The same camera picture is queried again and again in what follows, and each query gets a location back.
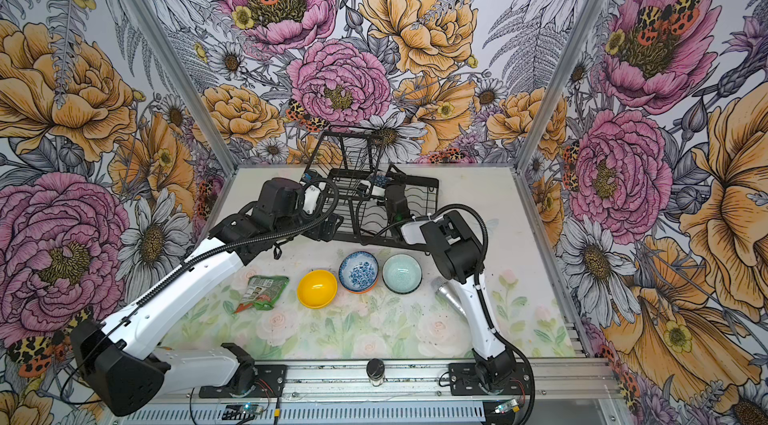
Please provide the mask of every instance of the light blue bowl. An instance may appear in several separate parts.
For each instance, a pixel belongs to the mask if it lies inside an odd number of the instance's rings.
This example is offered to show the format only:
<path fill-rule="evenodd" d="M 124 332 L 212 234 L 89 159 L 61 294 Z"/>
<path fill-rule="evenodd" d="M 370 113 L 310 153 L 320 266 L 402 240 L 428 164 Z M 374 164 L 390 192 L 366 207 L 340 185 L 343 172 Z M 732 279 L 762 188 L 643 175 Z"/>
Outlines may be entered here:
<path fill-rule="evenodd" d="M 409 294 L 422 283 L 422 267 L 404 253 L 389 257 L 382 270 L 384 285 L 396 294 Z"/>
<path fill-rule="evenodd" d="M 348 255 L 339 267 L 341 285 L 352 293 L 369 291 L 379 279 L 379 262 L 367 251 Z"/>

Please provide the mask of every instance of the bowl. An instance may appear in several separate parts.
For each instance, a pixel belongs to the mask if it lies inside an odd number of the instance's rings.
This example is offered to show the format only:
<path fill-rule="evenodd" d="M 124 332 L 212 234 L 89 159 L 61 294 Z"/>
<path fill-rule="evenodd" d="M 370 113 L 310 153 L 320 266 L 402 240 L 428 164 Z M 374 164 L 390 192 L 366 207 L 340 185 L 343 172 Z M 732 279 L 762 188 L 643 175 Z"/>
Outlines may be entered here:
<path fill-rule="evenodd" d="M 304 275 L 296 289 L 301 305 L 307 308 L 323 308 L 336 296 L 339 284 L 336 277 L 327 270 L 313 270 Z"/>
<path fill-rule="evenodd" d="M 352 293 L 363 294 L 379 280 L 379 262 L 367 251 L 349 254 L 339 266 L 341 286 Z"/>
<path fill-rule="evenodd" d="M 396 294 L 406 295 L 422 283 L 422 267 L 414 257 L 404 253 L 389 257 L 382 269 L 384 285 Z"/>

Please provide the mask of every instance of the silver microphone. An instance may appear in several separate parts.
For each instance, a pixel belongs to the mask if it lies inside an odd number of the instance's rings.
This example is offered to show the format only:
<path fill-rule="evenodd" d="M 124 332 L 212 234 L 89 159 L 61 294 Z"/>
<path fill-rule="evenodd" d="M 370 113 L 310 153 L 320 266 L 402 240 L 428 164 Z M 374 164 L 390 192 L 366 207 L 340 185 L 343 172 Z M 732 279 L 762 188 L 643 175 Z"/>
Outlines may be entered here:
<path fill-rule="evenodd" d="M 453 292 L 451 285 L 447 282 L 447 280 L 441 277 L 433 279 L 432 288 L 435 290 L 435 295 L 443 297 L 447 303 L 451 305 L 451 308 L 456 310 L 459 315 L 462 315 L 464 318 L 467 317 L 464 308 L 462 308 L 462 301 L 459 300 L 459 298 Z"/>

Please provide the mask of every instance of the yellow bowl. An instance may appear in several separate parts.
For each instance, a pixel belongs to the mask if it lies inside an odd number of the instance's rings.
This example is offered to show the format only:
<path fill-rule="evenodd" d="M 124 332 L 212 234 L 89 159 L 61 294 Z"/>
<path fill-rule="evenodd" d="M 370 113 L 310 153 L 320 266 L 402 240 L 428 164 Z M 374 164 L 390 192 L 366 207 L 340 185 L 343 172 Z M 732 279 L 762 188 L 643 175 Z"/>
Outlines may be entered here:
<path fill-rule="evenodd" d="M 323 308 L 336 296 L 339 284 L 327 270 L 314 270 L 304 275 L 296 289 L 301 305 L 307 308 Z"/>

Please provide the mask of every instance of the metal base plate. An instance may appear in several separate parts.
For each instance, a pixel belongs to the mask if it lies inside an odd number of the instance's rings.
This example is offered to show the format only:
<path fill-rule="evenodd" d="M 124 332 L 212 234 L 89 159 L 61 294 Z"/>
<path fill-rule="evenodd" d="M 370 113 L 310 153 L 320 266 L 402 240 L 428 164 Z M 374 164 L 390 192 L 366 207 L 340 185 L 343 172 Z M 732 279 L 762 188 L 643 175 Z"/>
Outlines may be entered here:
<path fill-rule="evenodd" d="M 255 368 L 257 382 L 254 389 L 237 398 L 266 398 L 267 394 L 272 400 L 275 400 L 276 397 L 282 397 L 288 367 L 286 365 L 257 364 Z M 259 380 L 267 384 L 266 390 L 262 388 Z M 200 398 L 235 398 L 227 391 L 226 387 L 201 387 L 199 396 Z"/>
<path fill-rule="evenodd" d="M 507 386 L 497 395 L 523 395 L 524 393 L 530 393 L 532 375 L 531 369 L 526 368 L 523 362 L 518 362 L 517 371 L 512 373 Z M 454 397 L 466 397 L 469 395 L 488 395 L 489 397 L 494 397 L 494 395 L 486 393 L 480 387 L 480 382 L 478 382 L 477 375 L 475 374 L 474 363 L 449 363 L 448 379 L 451 381 L 451 395 Z M 520 384 L 515 382 L 514 379 L 520 381 L 526 390 L 521 391 Z"/>

